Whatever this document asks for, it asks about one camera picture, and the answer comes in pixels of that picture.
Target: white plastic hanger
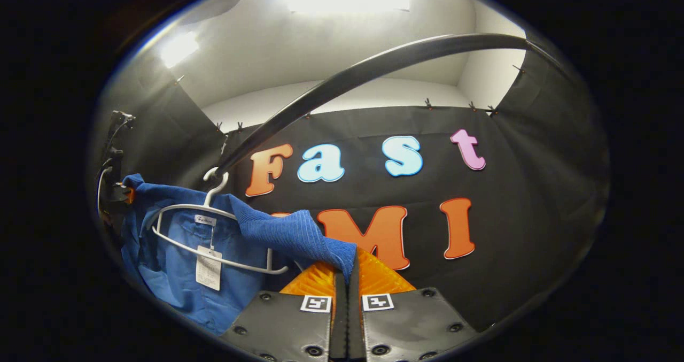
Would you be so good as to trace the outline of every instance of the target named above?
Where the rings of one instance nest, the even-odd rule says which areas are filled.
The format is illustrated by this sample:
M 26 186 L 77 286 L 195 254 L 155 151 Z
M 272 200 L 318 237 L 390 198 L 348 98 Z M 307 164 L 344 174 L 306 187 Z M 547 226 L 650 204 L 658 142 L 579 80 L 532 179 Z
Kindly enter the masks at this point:
M 211 170 L 209 170 L 207 172 L 207 174 L 205 174 L 204 180 L 207 181 L 207 179 L 213 175 L 213 173 L 216 171 L 217 168 L 218 167 L 213 167 Z M 218 215 L 225 216 L 225 217 L 233 219 L 233 220 L 237 220 L 237 218 L 235 218 L 235 215 L 232 215 L 232 213 L 227 213 L 226 211 L 222 211 L 220 209 L 215 209 L 215 208 L 209 206 L 209 204 L 212 201 L 212 196 L 214 196 L 217 192 L 220 192 L 223 189 L 223 187 L 226 186 L 227 182 L 228 182 L 228 172 L 225 172 L 225 174 L 223 174 L 223 179 L 221 181 L 221 184 L 219 184 L 218 187 L 213 188 L 213 189 L 209 190 L 209 192 L 207 192 L 207 198 L 205 198 L 205 203 L 203 205 L 200 205 L 200 204 L 174 204 L 173 206 L 164 207 L 163 209 L 159 210 L 159 212 L 158 212 L 159 216 L 157 218 L 157 227 L 155 228 L 154 226 L 152 226 L 152 232 L 156 233 L 159 237 L 163 238 L 167 242 L 169 242 L 173 245 L 177 245 L 180 248 L 184 248 L 184 249 L 192 252 L 193 254 L 197 255 L 198 257 L 205 257 L 205 258 L 217 260 L 217 261 L 221 262 L 222 264 L 227 264 L 227 265 L 231 265 L 233 267 L 239 267 L 239 268 L 244 268 L 244 269 L 250 269 L 252 271 L 261 272 L 264 274 L 272 274 L 272 275 L 283 274 L 283 272 L 286 272 L 288 270 L 288 267 L 284 266 L 281 269 L 273 270 L 272 259 L 271 259 L 272 255 L 273 255 L 273 250 L 271 248 L 269 248 L 266 252 L 266 268 L 259 268 L 259 267 L 252 267 L 249 265 L 244 265 L 244 264 L 238 264 L 236 262 L 231 262 L 230 260 L 212 257 L 212 255 L 203 254 L 202 252 L 199 252 L 198 250 L 190 248 L 190 247 L 184 245 L 183 243 L 178 243 L 178 242 L 172 240 L 171 238 L 167 237 L 166 235 L 162 235 L 162 233 L 161 233 L 161 216 L 164 214 L 164 212 L 169 211 L 169 210 L 173 210 L 173 209 L 195 209 L 195 210 L 207 211 L 207 212 L 211 212 L 211 213 L 215 213 Z

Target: screw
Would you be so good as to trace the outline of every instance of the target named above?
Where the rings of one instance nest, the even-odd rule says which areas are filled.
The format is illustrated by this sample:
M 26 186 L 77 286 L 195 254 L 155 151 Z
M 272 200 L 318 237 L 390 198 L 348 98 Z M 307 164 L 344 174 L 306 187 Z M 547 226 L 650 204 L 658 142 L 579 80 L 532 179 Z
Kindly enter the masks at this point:
M 309 346 L 306 348 L 306 353 L 313 357 L 318 357 L 318 355 L 323 354 L 323 350 L 317 346 Z
M 377 345 L 373 348 L 372 352 L 375 355 L 385 355 L 389 352 L 389 346 Z
M 428 359 L 428 358 L 430 358 L 430 357 L 434 357 L 435 355 L 437 355 L 437 353 L 434 352 L 434 351 L 426 352 L 425 354 L 421 355 L 421 357 L 418 358 L 418 359 L 420 359 L 420 360 Z

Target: clothing tag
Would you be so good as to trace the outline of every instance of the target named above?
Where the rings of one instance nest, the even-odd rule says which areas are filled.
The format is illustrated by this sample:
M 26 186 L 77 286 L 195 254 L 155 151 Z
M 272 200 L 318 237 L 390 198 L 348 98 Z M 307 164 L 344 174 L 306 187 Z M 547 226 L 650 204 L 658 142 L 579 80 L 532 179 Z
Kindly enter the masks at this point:
M 210 250 L 201 245 L 197 246 L 197 250 L 203 254 L 212 255 L 212 257 L 222 258 L 220 252 Z M 220 291 L 221 286 L 221 262 L 205 257 L 197 256 L 196 266 L 196 281 L 198 284 L 203 284 L 209 288 Z
M 203 215 L 195 215 L 195 223 L 208 224 L 210 226 L 216 226 L 216 218 L 210 218 Z

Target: white wall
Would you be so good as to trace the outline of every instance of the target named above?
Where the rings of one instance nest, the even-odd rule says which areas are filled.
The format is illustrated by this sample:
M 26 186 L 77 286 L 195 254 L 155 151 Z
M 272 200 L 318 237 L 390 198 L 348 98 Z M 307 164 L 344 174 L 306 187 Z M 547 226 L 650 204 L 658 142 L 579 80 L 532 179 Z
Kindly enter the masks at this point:
M 253 126 L 263 123 L 319 82 L 298 82 L 250 92 L 208 106 L 203 111 L 214 123 L 223 123 L 223 132 L 236 130 L 238 121 L 243 123 L 243 127 Z M 416 80 L 375 79 L 323 104 L 312 114 L 381 106 L 424 106 L 426 97 L 429 97 L 434 106 L 467 107 L 470 101 L 452 85 Z
M 476 33 L 525 37 L 525 31 L 494 9 L 474 1 Z M 525 59 L 525 50 L 494 49 L 470 52 L 457 87 L 476 108 L 496 108 L 510 89 Z

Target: price tag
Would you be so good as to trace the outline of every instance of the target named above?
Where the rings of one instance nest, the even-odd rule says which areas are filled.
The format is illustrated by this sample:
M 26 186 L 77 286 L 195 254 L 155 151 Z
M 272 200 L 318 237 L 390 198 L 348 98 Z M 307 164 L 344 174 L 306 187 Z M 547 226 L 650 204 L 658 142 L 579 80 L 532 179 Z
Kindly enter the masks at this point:
M 220 252 L 199 245 L 197 250 L 212 257 L 222 258 Z M 221 286 L 221 262 L 201 256 L 197 256 L 196 281 L 209 288 L 220 291 Z

